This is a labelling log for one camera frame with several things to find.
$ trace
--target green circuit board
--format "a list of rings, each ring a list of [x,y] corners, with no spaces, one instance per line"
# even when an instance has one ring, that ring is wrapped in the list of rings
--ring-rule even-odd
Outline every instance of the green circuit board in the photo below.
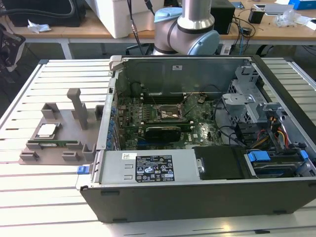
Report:
[[[192,95],[183,104],[145,104],[139,98],[119,102],[124,150],[191,149],[194,146],[222,145],[215,128],[214,101],[198,103],[200,95]],[[172,143],[150,143],[144,139],[147,127],[180,127],[180,140]]]

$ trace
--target floor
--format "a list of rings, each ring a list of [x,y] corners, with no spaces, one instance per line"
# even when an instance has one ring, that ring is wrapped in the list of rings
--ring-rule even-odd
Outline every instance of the floor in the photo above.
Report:
[[[112,55],[125,55],[125,49],[131,45],[133,44],[106,44],[106,55],[102,55],[101,46],[98,43],[74,43],[71,45],[71,48],[76,59],[96,59],[109,58]],[[256,45],[249,47],[245,54],[254,54],[258,47],[259,46]],[[313,79],[316,79],[316,49],[309,51],[315,55],[308,53],[301,46],[276,46],[269,50],[269,53],[266,57],[291,57]],[[130,52],[130,54],[140,55],[140,52],[138,49],[134,49]],[[239,54],[239,49],[236,48],[232,54]],[[24,48],[16,71],[13,73],[14,83],[8,83],[3,78],[0,80],[0,116],[2,116],[25,81],[28,79],[33,69],[36,67],[39,59],[64,59],[64,54],[60,45],[58,44],[52,43],[48,49],[47,44],[28,44],[27,47]]]

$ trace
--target motherboard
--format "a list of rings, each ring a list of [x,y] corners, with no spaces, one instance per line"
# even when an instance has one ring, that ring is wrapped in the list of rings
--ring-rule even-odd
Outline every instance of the motherboard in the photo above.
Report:
[[[120,97],[118,123],[122,150],[191,149],[222,145],[215,128],[215,101],[196,94],[170,100]]]

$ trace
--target tissue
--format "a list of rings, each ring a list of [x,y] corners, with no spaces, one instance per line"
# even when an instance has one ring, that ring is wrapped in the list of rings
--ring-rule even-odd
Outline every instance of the tissue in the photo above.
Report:
[[[30,20],[28,20],[28,22],[29,22],[29,25],[28,25],[29,30],[37,34],[39,34],[40,32],[51,31],[51,28],[47,24],[39,25],[39,24],[35,24],[31,22]]]

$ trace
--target power supply label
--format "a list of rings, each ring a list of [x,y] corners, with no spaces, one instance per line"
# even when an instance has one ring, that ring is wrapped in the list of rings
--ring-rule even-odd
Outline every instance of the power supply label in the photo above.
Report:
[[[172,156],[136,157],[138,183],[174,181]]]

